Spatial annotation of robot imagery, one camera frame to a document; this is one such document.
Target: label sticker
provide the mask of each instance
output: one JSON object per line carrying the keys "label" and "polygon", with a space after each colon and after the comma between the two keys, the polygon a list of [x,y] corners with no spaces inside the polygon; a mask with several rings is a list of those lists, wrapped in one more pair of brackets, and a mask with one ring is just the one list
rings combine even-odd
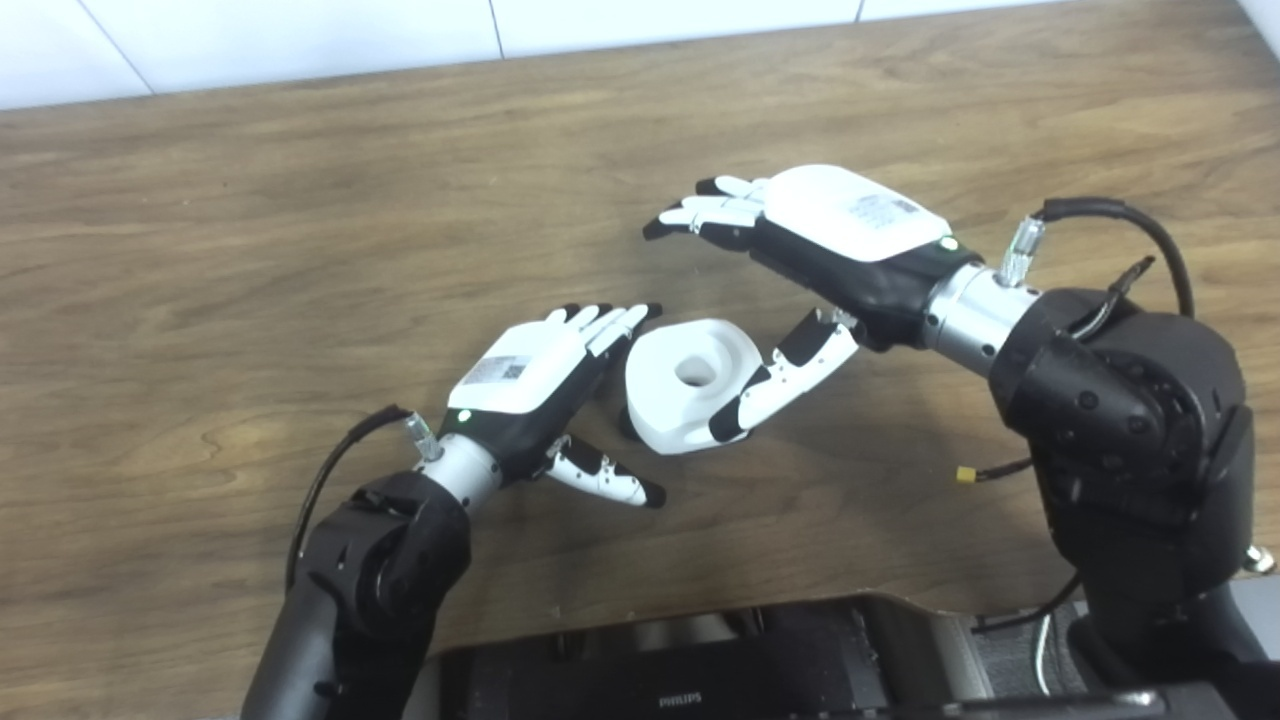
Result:
{"label": "label sticker", "polygon": [[530,355],[481,357],[458,384],[513,383],[525,373],[530,361],[532,361]]}
{"label": "label sticker", "polygon": [[892,195],[868,195],[850,205],[849,211],[873,229],[883,229],[910,219],[920,208]]}

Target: robotic arm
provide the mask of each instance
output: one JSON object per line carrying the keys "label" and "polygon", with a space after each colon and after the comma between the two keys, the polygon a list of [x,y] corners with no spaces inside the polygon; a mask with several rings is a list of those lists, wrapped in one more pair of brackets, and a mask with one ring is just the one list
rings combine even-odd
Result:
{"label": "robotic arm", "polygon": [[[1193,319],[1185,265],[1151,218],[1107,199],[1050,200],[1000,269],[916,202],[841,168],[716,178],[645,228],[690,232],[813,290],[859,345],[928,348],[987,379],[1030,448],[1046,519],[1089,618],[1075,647],[1112,687],[1207,679],[1240,716],[1271,716],[1266,662],[1226,582],[1251,543],[1253,424],[1231,346]],[[1128,220],[1160,246],[1181,314],[1125,293],[1023,283],[1047,223]]]}
{"label": "robotic arm", "polygon": [[[388,407],[330,455],[300,518],[284,606],[243,720],[398,720],[444,594],[471,561],[471,518],[485,500],[539,475],[628,505],[660,507],[663,489],[564,427],[657,305],[563,307],[516,325],[453,388],[439,437]],[[412,469],[361,487],[301,551],[319,486],[346,448],[403,421]]]}

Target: white wall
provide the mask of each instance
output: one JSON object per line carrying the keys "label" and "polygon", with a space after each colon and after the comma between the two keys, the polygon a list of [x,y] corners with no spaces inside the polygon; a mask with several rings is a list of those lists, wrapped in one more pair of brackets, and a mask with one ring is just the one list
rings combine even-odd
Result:
{"label": "white wall", "polygon": [[0,0],[0,110],[1044,1]]}
{"label": "white wall", "polygon": [[0,110],[150,92],[76,0],[0,0]]}
{"label": "white wall", "polygon": [[1271,51],[1280,58],[1280,0],[1240,0],[1240,5],[1253,18],[1262,37],[1267,38]]}

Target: cable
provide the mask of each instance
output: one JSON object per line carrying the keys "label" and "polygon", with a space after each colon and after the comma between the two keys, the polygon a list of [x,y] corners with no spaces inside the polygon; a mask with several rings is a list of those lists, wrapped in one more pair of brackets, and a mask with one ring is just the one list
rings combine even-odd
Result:
{"label": "cable", "polygon": [[1048,683],[1044,680],[1044,644],[1048,642],[1048,626],[1053,623],[1053,614],[1050,612],[1041,620],[1039,632],[1036,633],[1036,684],[1041,688],[1041,694],[1048,697]]}
{"label": "cable", "polygon": [[307,534],[307,525],[311,523],[311,512],[315,511],[316,501],[320,498],[320,491],[324,489],[325,482],[329,479],[329,474],[333,473],[334,466],[342,460],[342,456],[347,454],[348,450],[357,442],[365,439],[369,433],[389,425],[397,420],[403,420],[412,415],[411,411],[404,410],[397,405],[388,405],[378,413],[365,418],[364,420],[356,423],[353,428],[347,430],[347,436],[329,452],[329,457],[325,459],[324,464],[320,465],[320,470],[316,471],[316,477],[311,480],[311,488],[307,489],[307,496],[302,500],[302,509],[298,511],[298,520],[293,525],[293,537],[289,539],[289,556],[284,561],[284,591],[288,592],[293,587],[294,575],[298,569],[298,557],[302,555],[302,541]]}
{"label": "cable", "polygon": [[1080,574],[1076,573],[1076,574],[1071,575],[1071,579],[1068,580],[1065,585],[1062,585],[1062,589],[1057,591],[1057,594],[1055,594],[1052,598],[1050,598],[1048,602],[1046,602],[1044,605],[1039,606],[1033,612],[1028,612],[1027,615],[1019,615],[1018,618],[1012,618],[1010,620],[1002,620],[1000,623],[992,623],[991,625],[979,625],[979,626],[977,626],[977,628],[973,629],[973,634],[975,634],[975,635],[984,635],[987,633],[993,633],[996,630],[1004,630],[1004,629],[1007,629],[1007,628],[1016,628],[1018,625],[1025,625],[1027,623],[1034,623],[1037,620],[1041,620],[1041,619],[1046,618],[1047,615],[1052,615],[1053,611],[1057,610],[1057,606],[1060,606],[1064,602],[1066,602],[1068,598],[1071,597],[1071,593],[1074,593],[1079,587],[1080,587]]}
{"label": "cable", "polygon": [[1051,197],[1032,217],[1046,223],[1065,218],[1112,218],[1138,225],[1156,243],[1165,258],[1165,264],[1169,265],[1174,293],[1178,296],[1178,313],[1188,318],[1196,316],[1196,297],[1192,293],[1192,279],[1183,252],[1169,231],[1151,215],[1111,197]]}
{"label": "cable", "polygon": [[1129,290],[1133,288],[1133,283],[1138,282],[1138,278],[1140,278],[1155,261],[1156,259],[1153,256],[1147,255],[1142,260],[1129,265],[1129,269],[1121,273],[1120,277],[1116,278],[1116,282],[1111,283],[1107,288],[1106,300],[1103,300],[1102,305],[1094,310],[1093,315],[1082,318],[1078,323],[1079,327],[1070,331],[1071,338],[1083,342],[1101,331],[1111,318],[1111,313],[1114,313],[1116,306],[1120,305],[1120,301],[1129,295]]}
{"label": "cable", "polygon": [[988,480],[998,480],[1001,478],[1007,478],[1014,473],[1021,473],[1030,466],[1030,457],[1023,457],[1021,460],[1014,460],[1012,462],[1005,462],[1004,465],[996,465],[995,468],[987,468],[986,470],[975,470],[961,465],[956,468],[956,482],[986,483]]}

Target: wooden table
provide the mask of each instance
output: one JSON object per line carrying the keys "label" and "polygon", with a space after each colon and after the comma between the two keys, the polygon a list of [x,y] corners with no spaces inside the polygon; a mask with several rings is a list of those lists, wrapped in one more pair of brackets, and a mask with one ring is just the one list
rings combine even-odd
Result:
{"label": "wooden table", "polygon": [[[1117,195],[1181,241],[1258,413],[1280,543],[1280,68],[1230,0],[1083,0],[355,79],[0,114],[0,717],[233,712],[289,525],[362,413],[438,416],[503,328],[659,300],[769,346],[814,299],[640,227],[713,173],[828,161],[998,252],[1044,196]],[[1033,279],[1098,286],[1133,231],[1055,227]],[[1137,291],[1170,307],[1161,272]],[[666,510],[556,484],[475,527],[439,647],[730,606],[892,593],[991,611],[1069,569],[984,383],[860,355],[748,443],[662,459],[618,383],[575,429]],[[362,445],[328,511],[403,468]]]}

